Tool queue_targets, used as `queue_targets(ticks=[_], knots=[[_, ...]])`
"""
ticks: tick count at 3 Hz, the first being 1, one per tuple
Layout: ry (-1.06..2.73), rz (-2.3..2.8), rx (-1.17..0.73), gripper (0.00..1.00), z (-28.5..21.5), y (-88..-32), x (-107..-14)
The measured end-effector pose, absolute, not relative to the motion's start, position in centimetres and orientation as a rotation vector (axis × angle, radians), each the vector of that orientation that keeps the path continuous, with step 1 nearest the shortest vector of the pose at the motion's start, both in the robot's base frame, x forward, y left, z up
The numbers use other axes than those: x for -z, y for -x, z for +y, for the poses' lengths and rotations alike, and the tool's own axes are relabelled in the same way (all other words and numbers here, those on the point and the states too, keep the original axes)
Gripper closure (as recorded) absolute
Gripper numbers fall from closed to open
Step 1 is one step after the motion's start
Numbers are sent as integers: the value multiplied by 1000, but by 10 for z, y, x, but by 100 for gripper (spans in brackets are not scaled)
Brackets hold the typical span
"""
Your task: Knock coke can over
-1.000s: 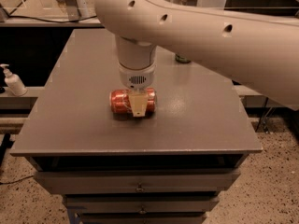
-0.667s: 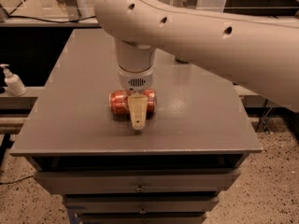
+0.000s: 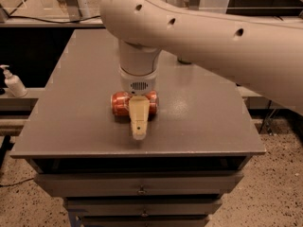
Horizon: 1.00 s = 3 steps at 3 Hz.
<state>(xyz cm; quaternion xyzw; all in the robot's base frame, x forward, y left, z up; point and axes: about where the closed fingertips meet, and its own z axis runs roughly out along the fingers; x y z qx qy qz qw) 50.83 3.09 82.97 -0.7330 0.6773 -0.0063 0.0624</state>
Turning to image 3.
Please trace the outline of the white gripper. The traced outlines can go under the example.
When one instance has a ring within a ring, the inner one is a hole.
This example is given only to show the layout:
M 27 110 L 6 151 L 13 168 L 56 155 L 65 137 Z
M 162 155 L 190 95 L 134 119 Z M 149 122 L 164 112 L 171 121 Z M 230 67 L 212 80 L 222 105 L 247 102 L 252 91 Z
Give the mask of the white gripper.
M 148 75 L 132 75 L 119 68 L 122 89 L 134 95 L 129 101 L 129 116 L 134 140 L 143 140 L 147 133 L 149 117 L 149 100 L 142 95 L 151 92 L 156 83 L 157 71 Z

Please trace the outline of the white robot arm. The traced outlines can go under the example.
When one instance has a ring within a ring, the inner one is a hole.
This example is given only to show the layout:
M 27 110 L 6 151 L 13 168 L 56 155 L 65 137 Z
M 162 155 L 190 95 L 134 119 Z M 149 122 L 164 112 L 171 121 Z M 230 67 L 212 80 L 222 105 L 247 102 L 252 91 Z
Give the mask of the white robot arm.
M 100 16 L 119 40 L 126 91 L 149 93 L 160 51 L 169 53 L 303 114 L 303 27 L 177 8 L 162 0 L 101 0 Z

